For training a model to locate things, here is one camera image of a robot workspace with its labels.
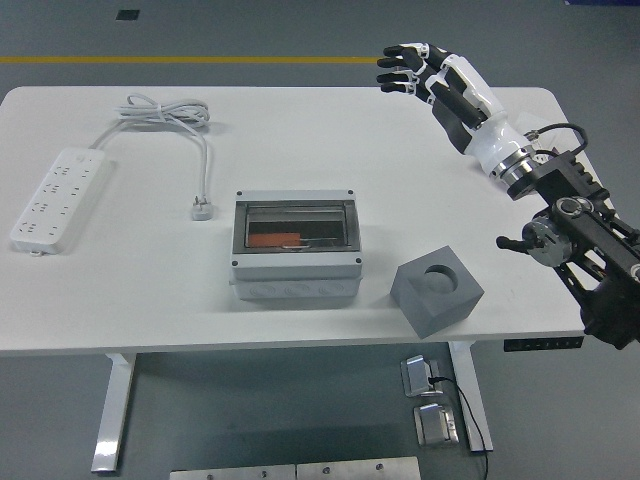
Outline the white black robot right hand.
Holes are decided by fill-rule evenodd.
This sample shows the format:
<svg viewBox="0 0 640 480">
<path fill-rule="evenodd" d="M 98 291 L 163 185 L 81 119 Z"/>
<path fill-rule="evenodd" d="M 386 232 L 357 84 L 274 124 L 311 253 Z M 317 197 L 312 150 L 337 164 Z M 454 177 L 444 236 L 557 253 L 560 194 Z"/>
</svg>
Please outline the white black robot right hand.
<svg viewBox="0 0 640 480">
<path fill-rule="evenodd" d="M 385 93 L 399 92 L 427 103 L 461 154 L 475 157 L 489 177 L 511 186 L 534 168 L 534 149 L 508 121 L 491 88 L 455 53 L 428 43 L 387 47 L 377 65 Z"/>
</svg>

